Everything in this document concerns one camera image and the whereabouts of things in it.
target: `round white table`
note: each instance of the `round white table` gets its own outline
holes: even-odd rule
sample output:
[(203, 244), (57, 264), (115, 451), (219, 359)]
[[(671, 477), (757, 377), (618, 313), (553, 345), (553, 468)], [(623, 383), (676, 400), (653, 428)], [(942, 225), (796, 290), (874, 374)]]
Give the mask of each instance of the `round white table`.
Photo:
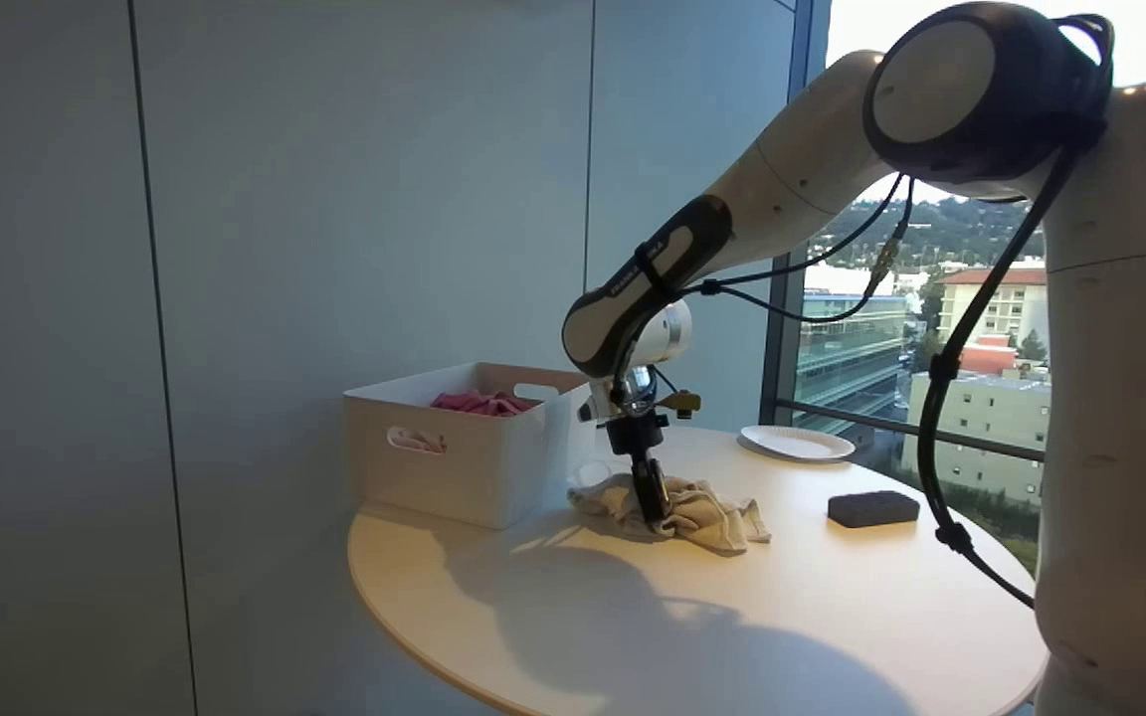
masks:
[[(720, 557), (629, 542), (569, 503), (500, 532), (367, 507), (349, 524), (354, 589), (412, 662), (507, 712), (989, 716), (1039, 684), (1035, 611), (942, 550), (926, 509), (874, 530), (828, 522), (828, 497), (899, 483), (712, 428), (668, 428), (658, 456), (723, 503), (757, 497), (773, 544)], [(621, 465), (610, 446), (576, 446), (576, 461)], [(999, 542), (966, 530), (1029, 589)]]

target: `robotic arm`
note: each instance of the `robotic arm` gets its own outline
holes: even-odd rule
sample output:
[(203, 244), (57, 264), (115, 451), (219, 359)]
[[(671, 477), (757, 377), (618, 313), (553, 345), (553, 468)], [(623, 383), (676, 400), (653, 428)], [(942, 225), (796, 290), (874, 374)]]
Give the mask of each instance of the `robotic arm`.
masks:
[(855, 50), (566, 313), (594, 412), (631, 454), (645, 522), (664, 517), (649, 366), (690, 330), (712, 269), (789, 255), (889, 172), (971, 198), (1039, 194), (1078, 157), (1050, 233), (1054, 412), (1041, 487), (1041, 712), (1146, 712), (1146, 85), (1109, 88), (1061, 27), (1020, 5), (960, 5), (889, 57)]

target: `white cardboard box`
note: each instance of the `white cardboard box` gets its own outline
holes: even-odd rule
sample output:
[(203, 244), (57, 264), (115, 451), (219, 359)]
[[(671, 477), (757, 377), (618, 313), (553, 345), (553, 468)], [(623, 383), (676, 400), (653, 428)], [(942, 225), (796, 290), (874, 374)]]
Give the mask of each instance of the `white cardboard box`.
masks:
[[(347, 391), (361, 507), (394, 507), (507, 530), (569, 487), (569, 439), (586, 377), (573, 371), (468, 363)], [(436, 408), (436, 394), (542, 397), (525, 412)]]

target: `white wall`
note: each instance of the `white wall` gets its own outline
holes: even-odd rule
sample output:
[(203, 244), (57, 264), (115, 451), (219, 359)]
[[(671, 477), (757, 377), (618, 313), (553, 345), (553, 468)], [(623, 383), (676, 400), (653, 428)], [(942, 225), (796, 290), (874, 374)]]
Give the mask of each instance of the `white wall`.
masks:
[[(130, 7), (148, 186), (127, 5), (0, 0), (0, 712), (191, 712), (182, 597), (207, 716), (481, 712), (354, 599), (338, 394), (560, 363), (586, 279), (777, 111), (789, 11)], [(761, 328), (700, 308), (712, 422)]]

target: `sky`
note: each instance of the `sky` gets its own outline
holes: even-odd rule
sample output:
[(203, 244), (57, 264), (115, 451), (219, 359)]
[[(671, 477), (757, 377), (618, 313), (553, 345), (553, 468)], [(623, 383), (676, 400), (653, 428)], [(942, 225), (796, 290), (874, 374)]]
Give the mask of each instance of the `sky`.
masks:
[[(923, 15), (948, 7), (956, 0), (833, 0), (833, 37), (828, 57), (844, 57), (851, 49), (890, 49), (906, 27)], [(1141, 85), (1146, 78), (1146, 0), (1028, 0), (1028, 7), (1041, 15), (1073, 15), (1098, 11), (1113, 24), (1113, 78)]]

